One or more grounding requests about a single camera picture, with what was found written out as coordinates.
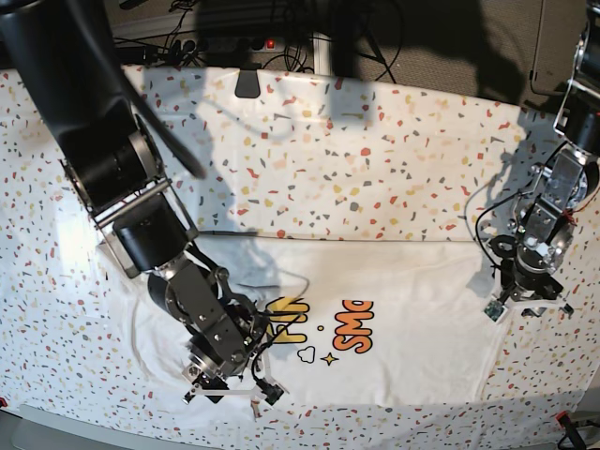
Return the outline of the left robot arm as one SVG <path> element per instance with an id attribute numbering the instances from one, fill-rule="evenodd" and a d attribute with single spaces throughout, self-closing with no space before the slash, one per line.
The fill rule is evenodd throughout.
<path id="1" fill-rule="evenodd" d="M 599 5 L 554 121 L 561 137 L 521 187 L 487 205 L 472 241 L 285 242 L 255 370 L 297 403 L 382 406 L 478 400 L 511 315 L 570 315 L 555 278 L 574 214 L 599 184 Z"/>

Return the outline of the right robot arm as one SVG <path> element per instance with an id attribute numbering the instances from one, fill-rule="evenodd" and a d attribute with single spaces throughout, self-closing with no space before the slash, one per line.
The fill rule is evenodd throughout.
<path id="1" fill-rule="evenodd" d="M 231 377 L 255 368 L 268 320 L 198 249 L 157 145 L 197 178 L 201 163 L 121 69 L 99 1 L 5 1 L 1 38 L 112 255 L 129 277 L 146 274 L 153 301 L 189 331 L 184 401 L 220 402 Z"/>

